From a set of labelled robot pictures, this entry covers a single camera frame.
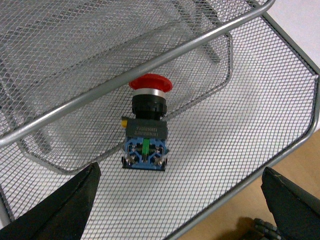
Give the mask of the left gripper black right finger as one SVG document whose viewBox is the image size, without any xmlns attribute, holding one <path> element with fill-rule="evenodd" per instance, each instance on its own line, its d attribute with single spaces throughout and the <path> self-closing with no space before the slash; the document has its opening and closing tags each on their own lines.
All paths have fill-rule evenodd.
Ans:
<svg viewBox="0 0 320 240">
<path fill-rule="evenodd" d="M 277 229 L 286 240 L 320 238 L 320 200 L 270 167 L 261 189 Z"/>
</svg>

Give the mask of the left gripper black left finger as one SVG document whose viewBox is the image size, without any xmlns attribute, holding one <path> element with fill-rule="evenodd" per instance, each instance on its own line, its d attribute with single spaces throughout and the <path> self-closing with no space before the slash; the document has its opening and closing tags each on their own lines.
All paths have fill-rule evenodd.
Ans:
<svg viewBox="0 0 320 240">
<path fill-rule="evenodd" d="M 101 170 L 93 162 L 0 231 L 2 240 L 79 240 L 96 198 Z"/>
</svg>

